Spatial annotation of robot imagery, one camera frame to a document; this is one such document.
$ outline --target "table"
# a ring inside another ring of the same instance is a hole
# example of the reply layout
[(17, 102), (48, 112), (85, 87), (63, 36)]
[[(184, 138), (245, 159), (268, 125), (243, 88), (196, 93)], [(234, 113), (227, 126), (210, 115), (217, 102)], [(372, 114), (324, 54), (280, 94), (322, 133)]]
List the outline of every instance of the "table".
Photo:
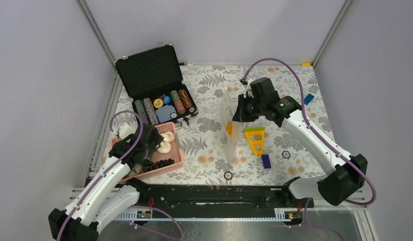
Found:
[[(293, 68), (302, 81), (305, 95), (314, 95), (306, 108), (308, 115), (333, 139), (332, 128), (313, 68)], [(247, 126), (265, 126), (264, 153), (269, 154), (272, 168), (263, 168), (261, 157), (253, 154), (244, 135), (241, 135), (238, 143), (237, 158), (233, 161), (226, 160), (225, 130), (219, 122), (218, 105), (224, 91), (237, 101), (238, 94), (244, 90), (239, 80), (247, 69), (248, 66), (181, 66), (183, 83), (186, 84), (199, 109), (199, 114), (190, 119), (190, 125), (183, 123), (177, 131), (179, 144), (184, 153), (183, 168), (145, 179), (146, 183), (278, 185), (296, 176), (313, 177), (324, 174), (313, 156), (296, 139), (263, 117)], [(284, 66), (256, 66), (248, 77), (268, 77), (281, 97), (290, 95), (301, 103), (298, 83)], [(116, 112), (132, 110), (131, 101), (122, 87)], [(129, 114), (122, 114), (117, 117), (116, 123), (131, 122), (133, 119)], [(109, 143), (113, 137), (110, 133), (104, 158), (108, 156)], [(283, 158), (283, 151), (290, 153), (288, 159)], [(231, 181), (224, 179), (226, 171), (233, 173)]]

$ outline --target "gray floor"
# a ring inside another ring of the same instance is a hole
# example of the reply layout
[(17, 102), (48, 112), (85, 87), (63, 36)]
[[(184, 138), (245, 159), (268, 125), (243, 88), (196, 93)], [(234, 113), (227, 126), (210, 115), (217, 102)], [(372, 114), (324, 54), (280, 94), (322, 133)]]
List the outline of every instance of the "gray floor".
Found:
[[(314, 224), (331, 226), (340, 232), (346, 241), (361, 240), (360, 233), (354, 219), (349, 211), (320, 211), (316, 214), (309, 212), (309, 220)], [(99, 241), (155, 241), (167, 240), (157, 234), (141, 229), (134, 229), (128, 225), (129, 222), (113, 221), (101, 233)], [(184, 239), (210, 241), (210, 240), (320, 240), (309, 227), (281, 228), (282, 223), (273, 222), (182, 222)], [(150, 222), (146, 227), (164, 232), (168, 235), (178, 237), (178, 229), (172, 222)], [(317, 231), (328, 240), (340, 240), (338, 236), (329, 230), (317, 229)]]

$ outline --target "brown ring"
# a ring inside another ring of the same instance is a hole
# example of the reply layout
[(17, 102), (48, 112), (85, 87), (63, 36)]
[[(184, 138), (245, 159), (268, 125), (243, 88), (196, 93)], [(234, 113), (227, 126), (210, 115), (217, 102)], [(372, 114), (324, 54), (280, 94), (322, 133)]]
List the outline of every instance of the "brown ring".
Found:
[[(230, 178), (227, 178), (227, 177), (226, 177), (226, 174), (227, 174), (227, 173), (230, 173), (230, 175), (231, 175)], [(233, 178), (233, 173), (231, 173), (231, 172), (229, 172), (229, 171), (227, 171), (227, 172), (224, 173), (224, 179), (230, 181), (232, 178)]]

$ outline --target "white wall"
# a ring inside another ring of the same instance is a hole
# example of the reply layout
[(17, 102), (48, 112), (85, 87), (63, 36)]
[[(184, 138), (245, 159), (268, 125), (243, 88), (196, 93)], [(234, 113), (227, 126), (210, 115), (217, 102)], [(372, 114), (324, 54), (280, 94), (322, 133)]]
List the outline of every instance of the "white wall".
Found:
[(354, 1), (316, 71), (338, 141), (369, 161), (379, 240), (413, 240), (413, 0)]
[(117, 58), (172, 43), (179, 61), (311, 62), (344, 0), (87, 0)]
[(0, 241), (52, 240), (113, 76), (76, 1), (0, 1)]

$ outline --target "case lid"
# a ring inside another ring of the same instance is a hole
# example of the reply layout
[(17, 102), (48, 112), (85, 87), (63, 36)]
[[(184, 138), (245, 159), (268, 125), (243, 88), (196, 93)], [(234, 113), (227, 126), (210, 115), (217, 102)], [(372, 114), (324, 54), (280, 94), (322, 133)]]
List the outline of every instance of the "case lid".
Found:
[(131, 98), (157, 88), (182, 82), (183, 76), (172, 45), (164, 45), (115, 62), (121, 81)]

